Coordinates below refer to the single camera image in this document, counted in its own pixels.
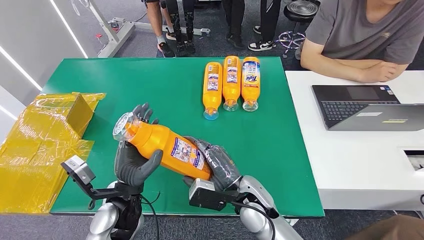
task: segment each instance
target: gray glove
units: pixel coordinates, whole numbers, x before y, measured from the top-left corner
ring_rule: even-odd
[[[132,111],[134,115],[145,123],[149,122],[153,111],[149,104],[138,105]],[[155,119],[151,124],[158,124]],[[145,180],[156,170],[162,161],[164,152],[157,149],[150,159],[143,157],[137,148],[127,141],[120,141],[116,151],[114,172],[118,180],[134,187],[141,186]]]
[[[224,191],[232,187],[240,179],[242,175],[240,175],[233,160],[223,147],[212,145],[207,141],[196,139],[192,136],[185,136],[184,138],[194,144],[203,154],[205,161],[212,170],[213,174],[210,181],[214,183],[216,190]],[[194,179],[184,176],[183,181],[187,186],[191,186]]]

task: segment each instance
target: stool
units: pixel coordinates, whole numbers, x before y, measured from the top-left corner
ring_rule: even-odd
[[[301,24],[312,22],[320,4],[317,0],[294,0],[285,6],[285,17],[292,22],[296,22],[296,24],[293,31],[286,31],[278,36],[277,41],[286,48],[285,53],[282,55],[283,58],[287,58],[287,52],[290,49],[298,49],[301,46],[306,37],[298,32],[299,27]]]

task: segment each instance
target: green tabletop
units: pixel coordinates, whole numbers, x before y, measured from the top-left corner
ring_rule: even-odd
[[[83,136],[94,146],[87,163],[95,188],[116,180],[112,137],[118,118],[137,104],[149,102],[153,118],[180,135],[224,146],[243,175],[258,179],[273,196],[280,214],[322,217],[324,211],[279,57],[261,57],[259,109],[227,112],[219,108],[214,121],[203,117],[202,87],[208,62],[222,57],[64,59],[43,88],[44,93],[107,93]],[[233,215],[189,205],[182,176],[159,167],[145,182],[143,195],[159,214]],[[90,199],[68,179],[51,213],[88,213]],[[143,212],[150,212],[145,206]]]

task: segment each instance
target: bottle cap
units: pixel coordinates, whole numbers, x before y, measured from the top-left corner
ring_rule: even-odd
[[[215,120],[220,116],[220,113],[218,112],[217,109],[209,107],[209,108],[206,108],[206,110],[203,113],[203,116],[207,120]]]
[[[248,112],[253,112],[255,110],[257,110],[259,107],[258,102],[255,100],[246,100],[243,103],[243,109],[248,111]]]
[[[140,126],[140,121],[133,112],[124,113],[113,128],[113,138],[118,141],[129,141],[132,139]]]
[[[227,101],[225,101],[223,108],[228,112],[234,112],[239,108],[239,103],[237,103],[236,100],[228,99]]]

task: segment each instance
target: floor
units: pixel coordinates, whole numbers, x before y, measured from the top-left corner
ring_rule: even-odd
[[[245,0],[246,11],[243,21],[242,38],[245,44],[257,41],[260,36],[252,30],[259,23],[259,1]],[[124,17],[129,21],[140,18],[145,6],[139,0],[102,0],[96,1],[106,19]],[[82,7],[80,9],[81,28],[86,32],[92,46],[99,51],[103,44],[95,37],[101,33],[100,26],[92,14]],[[293,28],[293,23],[284,18],[281,8],[277,33]],[[141,22],[147,22],[145,16]],[[284,49],[278,45],[265,52],[238,51],[229,45],[224,36],[227,27],[224,11],[219,5],[209,4],[207,8],[197,9],[194,15],[195,28],[209,28],[209,36],[196,36],[196,53],[194,57],[206,56],[282,56]],[[152,32],[136,30],[116,57],[160,57],[156,49],[156,37]],[[299,61],[293,58],[293,52],[287,58],[281,58],[285,70],[302,70]],[[409,70],[424,70],[424,44],[418,51]],[[417,217],[415,212],[398,213]],[[305,240],[341,240],[378,220],[389,218],[395,213],[386,210],[326,210],[324,218],[301,219],[294,226]],[[83,240],[89,230],[91,218],[88,216],[39,216],[39,215],[0,215],[0,239],[8,240]],[[162,240],[253,240],[238,218],[204,218],[204,217],[159,217],[160,239]],[[147,217],[144,231],[137,240],[154,240],[155,225],[152,217]]]

